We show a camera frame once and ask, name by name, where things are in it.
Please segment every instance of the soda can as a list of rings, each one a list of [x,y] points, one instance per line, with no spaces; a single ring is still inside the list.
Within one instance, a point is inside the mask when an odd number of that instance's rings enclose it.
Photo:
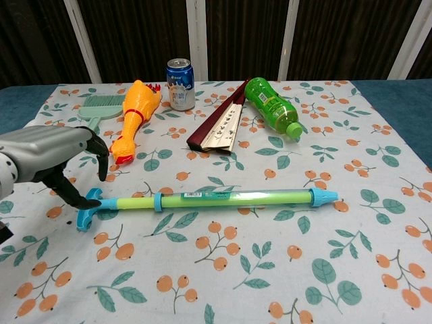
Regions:
[[[185,111],[195,107],[194,70],[188,59],[171,59],[167,63],[169,104]]]

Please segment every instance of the green cap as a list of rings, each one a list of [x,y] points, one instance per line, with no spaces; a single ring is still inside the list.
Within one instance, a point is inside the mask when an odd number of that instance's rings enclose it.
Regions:
[[[303,128],[299,123],[291,123],[287,128],[286,128],[286,134],[290,137],[290,138],[299,138],[300,135],[303,133]]]

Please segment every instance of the metal robot arm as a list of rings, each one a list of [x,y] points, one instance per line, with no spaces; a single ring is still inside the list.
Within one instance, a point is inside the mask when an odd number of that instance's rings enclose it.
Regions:
[[[14,183],[42,182],[73,207],[99,206],[98,200],[81,196],[63,175],[68,161],[82,151],[97,155],[99,179],[104,181],[109,150],[89,128],[31,126],[0,135],[0,200],[14,191]],[[7,232],[0,222],[0,243],[11,236]]]

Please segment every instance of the brush handle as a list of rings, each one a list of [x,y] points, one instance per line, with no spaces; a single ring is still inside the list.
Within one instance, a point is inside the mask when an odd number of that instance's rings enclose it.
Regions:
[[[99,123],[101,122],[101,118],[100,117],[93,117],[92,119],[90,119],[87,127],[90,128],[93,132],[96,131],[97,126],[99,125]]]

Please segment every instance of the orange rubber chicken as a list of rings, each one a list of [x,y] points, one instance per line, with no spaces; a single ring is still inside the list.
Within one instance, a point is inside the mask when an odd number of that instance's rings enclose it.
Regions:
[[[131,163],[134,160],[136,131],[150,119],[160,101],[161,86],[158,84],[146,85],[137,80],[130,87],[123,101],[123,130],[111,147],[115,164]]]

